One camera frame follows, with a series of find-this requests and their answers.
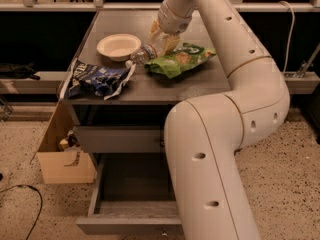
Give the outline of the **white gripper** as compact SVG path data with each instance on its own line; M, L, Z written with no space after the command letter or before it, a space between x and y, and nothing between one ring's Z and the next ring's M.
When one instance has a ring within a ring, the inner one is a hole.
M158 21L155 20L151 25L148 42L160 44L162 41L163 54L172 52L180 42L178 34L186 31L191 20L192 16L177 16L169 8L167 1L163 1L158 11Z

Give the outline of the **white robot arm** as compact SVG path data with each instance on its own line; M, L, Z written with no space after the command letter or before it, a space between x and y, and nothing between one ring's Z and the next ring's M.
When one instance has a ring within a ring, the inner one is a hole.
M229 0L165 0L166 34L186 30L198 12L230 91L193 97L168 113L167 163L185 240L260 240L235 162L236 150L277 130L290 95L271 55Z

